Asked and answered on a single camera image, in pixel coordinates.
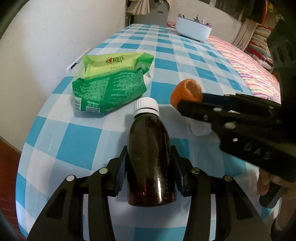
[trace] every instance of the table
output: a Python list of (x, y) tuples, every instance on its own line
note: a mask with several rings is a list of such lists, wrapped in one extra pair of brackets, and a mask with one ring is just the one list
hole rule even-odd
[[(273, 219), (256, 196), (258, 169), (219, 150), (215, 133), (197, 137), (188, 120), (169, 103), (174, 87), (195, 79), (205, 93), (252, 94), (232, 65), (208, 42), (179, 36), (174, 29), (132, 24), (99, 44), (90, 54), (147, 52), (155, 56), (144, 80), (143, 96), (154, 98), (171, 145), (193, 166), (209, 175), (232, 175), (253, 202), (261, 217)], [(134, 101), (107, 114), (75, 111), (72, 84), (75, 67), (52, 92), (36, 117), (24, 144), (16, 182), (16, 206), (22, 233), (27, 236), (34, 221), (67, 175), (91, 175), (119, 156), (133, 122)], [(211, 240), (215, 237), (215, 200), (212, 198)], [(109, 198), (117, 241), (180, 241), (187, 224), (190, 197), (178, 193), (177, 201), (151, 208), (127, 203), (126, 180), (116, 198)], [(87, 201), (84, 202), (84, 238), (88, 240)]]

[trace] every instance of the barcode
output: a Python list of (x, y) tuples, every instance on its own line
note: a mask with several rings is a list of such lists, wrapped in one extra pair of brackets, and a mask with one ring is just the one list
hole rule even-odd
[(95, 113), (100, 113), (100, 108), (87, 106), (87, 107), (86, 107), (86, 111), (95, 112)]
[(74, 97), (74, 102), (75, 102), (75, 109), (81, 110), (81, 98)]

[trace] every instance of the folded clothes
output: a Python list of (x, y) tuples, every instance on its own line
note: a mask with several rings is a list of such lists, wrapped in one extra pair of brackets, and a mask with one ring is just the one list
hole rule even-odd
[(263, 54), (266, 58), (267, 57), (271, 57), (270, 53), (267, 53), (263, 48), (258, 47), (256, 45), (253, 44), (248, 44), (249, 47), (252, 47), (253, 49), (255, 49), (256, 51), (260, 52), (261, 54)]
[(258, 35), (258, 34), (253, 34), (253, 37), (259, 38), (259, 39), (263, 40), (264, 42), (266, 42), (266, 40), (267, 40), (267, 38), (262, 37), (261, 35)]
[(263, 26), (262, 24), (258, 24), (258, 25), (257, 25), (257, 28), (264, 28), (264, 29), (269, 29), (269, 30), (270, 30), (269, 27), (265, 27), (265, 26)]
[(267, 32), (267, 31), (262, 30), (262, 29), (255, 29), (254, 33), (257, 34), (257, 35), (260, 35), (262, 37), (265, 37), (265, 38), (268, 38), (269, 35), (270, 35), (270, 32)]
[(271, 70), (271, 66), (266, 63), (265, 61), (259, 59), (256, 55), (253, 55), (251, 56), (254, 60), (256, 60), (262, 67), (264, 67), (265, 69), (267, 70)]
[(271, 67), (273, 67), (273, 65), (274, 65), (272, 60), (270, 61), (270, 60), (266, 59), (265, 62), (268, 63)]
[(268, 48), (267, 46), (261, 44), (261, 43), (258, 42), (258, 41), (254, 40), (254, 39), (251, 39), (250, 43), (251, 43), (251, 44), (254, 44), (254, 45), (258, 46), (258, 47), (261, 47), (261, 48), (263, 48), (267, 53), (270, 53), (270, 52), (269, 52), (269, 48)]
[(259, 53), (258, 51), (256, 51), (255, 49), (251, 48), (251, 47), (247, 47), (246, 50), (250, 53), (250, 54), (254, 54), (256, 55), (259, 59), (261, 60), (265, 60), (266, 58), (264, 58), (264, 56)]
[(264, 27), (257, 27), (257, 29), (266, 31), (267, 33), (271, 33), (270, 29), (268, 29), (268, 28), (266, 29)]
[(248, 50), (247, 50), (247, 49), (245, 49), (245, 50), (244, 50), (244, 52), (245, 52), (246, 54), (248, 54), (248, 55), (252, 56), (252, 54), (251, 54), (250, 52), (248, 52)]
[(266, 43), (266, 40), (264, 41), (264, 40), (262, 40), (260, 38), (255, 37), (254, 35), (252, 36), (252, 40), (257, 41), (257, 42), (261, 43), (263, 46), (265, 46), (266, 48), (268, 48), (267, 43)]

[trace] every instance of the brown glass bottle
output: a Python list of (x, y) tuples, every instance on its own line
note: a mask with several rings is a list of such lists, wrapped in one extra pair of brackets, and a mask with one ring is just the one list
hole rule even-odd
[(141, 207), (172, 203), (176, 189), (168, 132), (158, 117), (156, 101), (148, 97), (139, 101), (142, 104), (135, 105), (135, 121), (128, 136), (128, 203)]

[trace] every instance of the white bottle cap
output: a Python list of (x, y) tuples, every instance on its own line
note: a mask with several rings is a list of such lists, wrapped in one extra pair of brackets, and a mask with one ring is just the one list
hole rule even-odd
[(159, 108), (155, 99), (150, 97), (143, 97), (135, 102), (133, 109), (133, 116), (135, 117), (140, 113), (152, 113), (159, 117)]

